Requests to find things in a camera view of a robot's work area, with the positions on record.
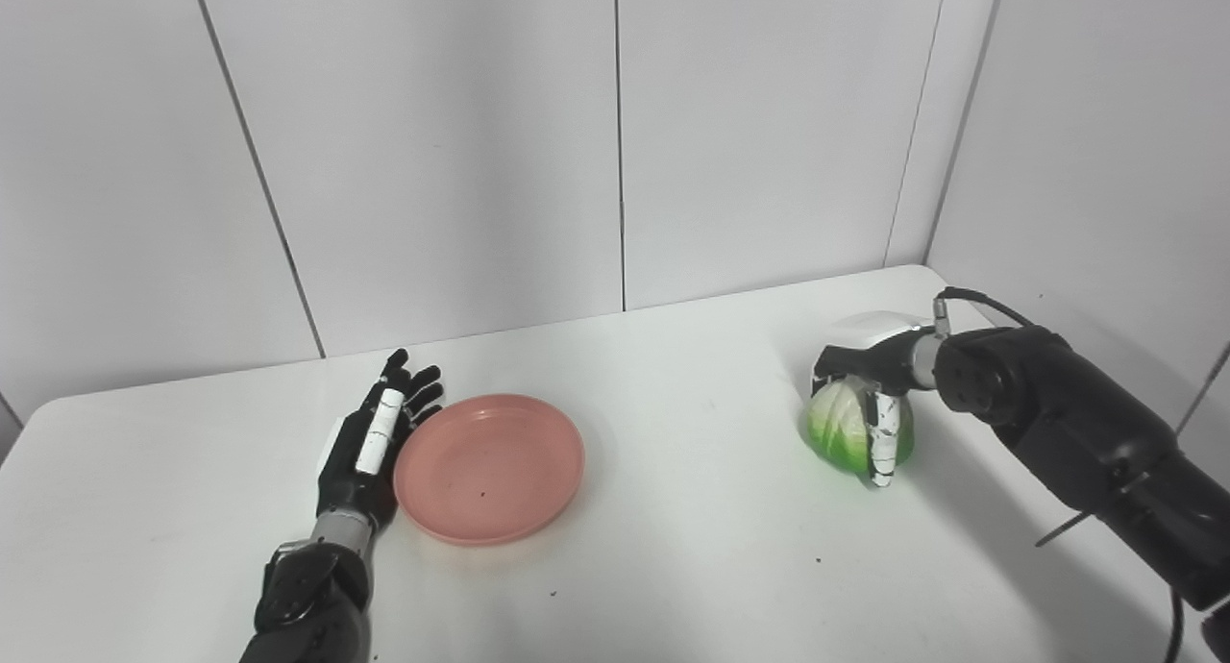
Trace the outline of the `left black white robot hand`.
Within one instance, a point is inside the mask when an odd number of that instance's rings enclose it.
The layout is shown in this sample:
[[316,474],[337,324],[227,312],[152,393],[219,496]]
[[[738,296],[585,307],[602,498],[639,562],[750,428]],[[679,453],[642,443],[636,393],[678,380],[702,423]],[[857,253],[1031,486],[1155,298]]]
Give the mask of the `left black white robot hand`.
[[442,369],[407,369],[405,349],[383,365],[357,410],[341,423],[317,478],[316,513],[353,510],[381,533],[397,510],[394,469],[415,431],[440,412],[445,390]]

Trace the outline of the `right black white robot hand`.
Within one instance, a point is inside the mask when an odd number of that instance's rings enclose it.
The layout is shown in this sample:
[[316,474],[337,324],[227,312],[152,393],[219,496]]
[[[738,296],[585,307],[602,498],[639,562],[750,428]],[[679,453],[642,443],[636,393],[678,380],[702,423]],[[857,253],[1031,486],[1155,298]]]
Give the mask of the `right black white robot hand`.
[[834,342],[811,370],[804,443],[843,472],[886,488],[918,444],[908,400],[922,390],[915,348],[934,327],[911,314],[852,314],[833,325]]

